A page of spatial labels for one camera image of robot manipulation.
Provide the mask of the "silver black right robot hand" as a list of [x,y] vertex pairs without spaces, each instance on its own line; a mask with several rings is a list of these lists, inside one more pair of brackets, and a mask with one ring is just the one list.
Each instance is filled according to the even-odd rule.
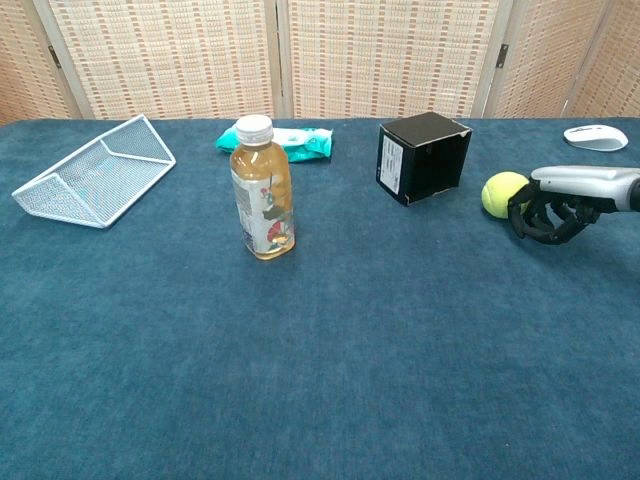
[[517,237],[547,245],[570,241],[602,214],[639,210],[639,170],[548,166],[533,170],[507,202]]

